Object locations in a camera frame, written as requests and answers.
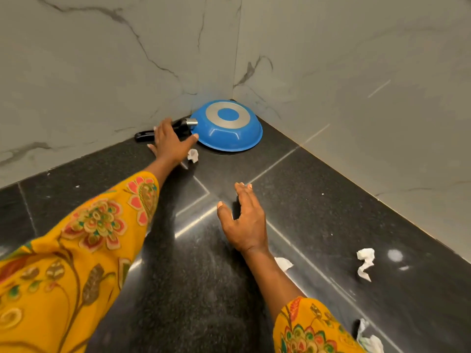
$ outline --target crumpled paper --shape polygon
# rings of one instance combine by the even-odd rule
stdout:
[[[374,249],[365,248],[365,249],[358,250],[356,252],[356,257],[358,258],[358,260],[365,261],[363,265],[358,268],[358,276],[371,282],[370,275],[365,273],[365,270],[369,268],[370,266],[374,265],[373,264]]]
[[[275,261],[280,267],[280,269],[283,270],[284,273],[286,272],[286,270],[293,267],[293,264],[291,263],[291,261],[289,261],[288,259],[285,259],[284,257],[276,257]]]
[[[384,346],[382,345],[381,340],[375,335],[371,335],[369,338],[363,337],[363,331],[370,325],[370,322],[364,318],[360,319],[360,327],[358,327],[358,334],[356,335],[356,341],[361,344],[361,346],[368,353],[384,353]]]
[[[198,162],[198,150],[191,149],[188,151],[188,161],[192,161],[193,163]]]

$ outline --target black countertop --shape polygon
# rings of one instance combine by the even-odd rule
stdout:
[[[144,247],[87,352],[273,352],[268,311],[215,211],[217,201],[235,201],[234,182],[253,178],[270,249],[294,263],[291,279],[344,326],[367,318],[367,335],[377,335],[386,353],[468,352],[471,265],[262,126],[255,148],[223,154],[198,145],[199,162],[172,172]],[[0,190],[0,255],[151,160],[143,144],[127,140]],[[372,282],[356,275],[356,251],[369,247]]]

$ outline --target floral sleeve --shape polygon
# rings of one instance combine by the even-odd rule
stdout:
[[[364,353],[361,346],[319,301],[298,297],[276,318],[276,353]]]
[[[159,186],[139,172],[0,262],[0,351],[83,352],[142,247]]]

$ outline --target marble wall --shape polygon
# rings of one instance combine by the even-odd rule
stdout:
[[[234,98],[471,260],[471,0],[243,0]]]
[[[241,1],[0,0],[0,188],[231,98]]]

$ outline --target hand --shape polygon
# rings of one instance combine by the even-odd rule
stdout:
[[[171,122],[170,118],[166,118],[158,127],[154,127],[156,146],[151,144],[147,146],[155,154],[157,160],[163,160],[175,167],[187,157],[188,151],[198,141],[199,136],[194,134],[185,141],[180,141]]]
[[[267,222],[252,185],[234,185],[239,196],[241,214],[232,219],[232,212],[222,202],[218,203],[218,217],[227,240],[243,255],[254,250],[268,251]]]

